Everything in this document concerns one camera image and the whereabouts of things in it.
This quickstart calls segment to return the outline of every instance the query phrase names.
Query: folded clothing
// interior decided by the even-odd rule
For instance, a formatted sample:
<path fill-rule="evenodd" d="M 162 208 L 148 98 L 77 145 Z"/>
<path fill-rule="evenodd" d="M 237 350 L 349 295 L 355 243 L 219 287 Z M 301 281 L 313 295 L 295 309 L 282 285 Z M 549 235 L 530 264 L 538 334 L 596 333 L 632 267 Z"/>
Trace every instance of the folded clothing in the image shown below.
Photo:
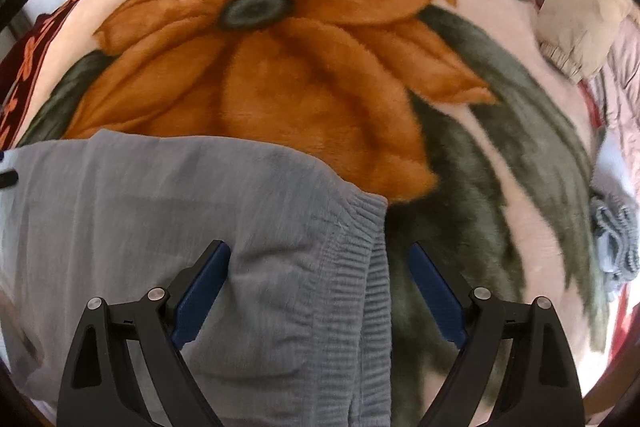
<path fill-rule="evenodd" d="M 605 131 L 591 188 L 591 217 L 600 269 L 609 300 L 640 273 L 638 204 L 616 136 Z"/>
<path fill-rule="evenodd" d="M 225 426 L 390 424 L 384 198 L 303 153 L 220 137 L 100 131 L 9 151 L 11 167 L 0 286 L 37 356 L 3 358 L 27 396 L 55 406 L 90 298 L 137 300 L 221 239 L 228 279 L 182 354 Z"/>
<path fill-rule="evenodd" d="M 540 50 L 579 82 L 603 66 L 627 16 L 640 22 L 633 0 L 545 0 L 536 27 Z"/>

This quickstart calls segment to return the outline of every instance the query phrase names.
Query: red fabric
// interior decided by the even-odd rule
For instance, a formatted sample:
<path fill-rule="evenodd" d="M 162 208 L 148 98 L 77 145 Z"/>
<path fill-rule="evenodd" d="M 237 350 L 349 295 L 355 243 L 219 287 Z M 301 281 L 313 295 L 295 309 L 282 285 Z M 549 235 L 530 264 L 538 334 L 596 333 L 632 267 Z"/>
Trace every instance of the red fabric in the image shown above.
<path fill-rule="evenodd" d="M 589 119 L 591 120 L 591 126 L 594 129 L 599 129 L 604 125 L 604 122 L 600 117 L 598 105 L 596 105 L 596 101 L 591 94 L 591 89 L 589 89 L 589 86 L 587 86 L 587 83 L 584 80 L 578 82 L 578 88 L 582 93 L 584 103 L 587 105 L 587 110 L 589 111 Z"/>
<path fill-rule="evenodd" d="M 629 332 L 629 326 L 631 325 L 631 314 L 627 314 L 627 308 L 629 305 L 629 286 L 625 284 L 620 294 L 620 300 L 618 301 L 618 314 L 616 316 L 616 326 L 613 331 L 613 339 L 611 341 L 611 352 L 609 353 L 609 364 L 613 362 L 616 355 L 622 349 L 625 343 L 626 336 Z"/>
<path fill-rule="evenodd" d="M 29 107 L 49 44 L 78 1 L 68 0 L 53 15 L 40 15 L 34 27 L 14 44 L 0 62 L 0 100 L 5 100 L 13 89 L 2 108 L 0 150 L 11 147 Z"/>
<path fill-rule="evenodd" d="M 640 304 L 638 304 L 630 314 L 626 315 L 625 321 L 627 322 L 627 326 L 622 343 L 620 343 L 615 356 L 610 360 L 607 370 L 600 377 L 598 384 L 603 382 L 609 376 L 613 367 L 620 364 L 620 360 L 624 354 L 631 347 L 640 342 Z"/>

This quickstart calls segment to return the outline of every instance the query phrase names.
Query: bed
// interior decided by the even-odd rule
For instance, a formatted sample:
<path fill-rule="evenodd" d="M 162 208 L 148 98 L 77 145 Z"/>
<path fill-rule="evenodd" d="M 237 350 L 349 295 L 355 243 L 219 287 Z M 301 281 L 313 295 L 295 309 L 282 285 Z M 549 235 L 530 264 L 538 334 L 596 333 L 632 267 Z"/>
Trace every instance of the bed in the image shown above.
<path fill-rule="evenodd" d="M 316 156 L 390 203 L 394 425 L 417 424 L 456 354 L 408 274 L 418 239 L 503 299 L 548 296 L 586 391 L 616 315 L 588 213 L 596 142 L 535 19 L 530 0 L 69 0 L 0 64 L 1 148 L 107 128 Z"/>

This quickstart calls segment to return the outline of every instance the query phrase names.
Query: blue gripper pad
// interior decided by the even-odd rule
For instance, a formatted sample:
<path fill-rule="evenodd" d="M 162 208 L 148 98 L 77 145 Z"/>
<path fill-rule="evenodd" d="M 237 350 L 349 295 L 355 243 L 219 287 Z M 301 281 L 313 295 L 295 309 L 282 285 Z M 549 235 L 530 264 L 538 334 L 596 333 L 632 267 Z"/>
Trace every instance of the blue gripper pad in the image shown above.
<path fill-rule="evenodd" d="M 468 338 L 462 306 L 427 254 L 418 245 L 409 253 L 409 270 L 446 341 L 462 349 Z"/>
<path fill-rule="evenodd" d="M 194 341 L 226 280 L 231 249 L 220 243 L 175 310 L 175 326 L 171 341 L 179 350 Z"/>

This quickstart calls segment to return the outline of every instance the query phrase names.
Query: crumpled fabric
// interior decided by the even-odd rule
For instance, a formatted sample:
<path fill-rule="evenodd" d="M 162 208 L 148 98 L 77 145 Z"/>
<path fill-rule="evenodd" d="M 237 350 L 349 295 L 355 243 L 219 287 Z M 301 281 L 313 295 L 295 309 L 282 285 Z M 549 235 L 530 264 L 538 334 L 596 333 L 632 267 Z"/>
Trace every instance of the crumpled fabric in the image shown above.
<path fill-rule="evenodd" d="M 640 274 L 638 204 L 616 136 L 605 131 L 591 181 L 594 242 L 609 301 Z"/>
<path fill-rule="evenodd" d="M 587 85 L 640 203 L 640 28 L 630 19 L 622 21 L 607 61 Z"/>

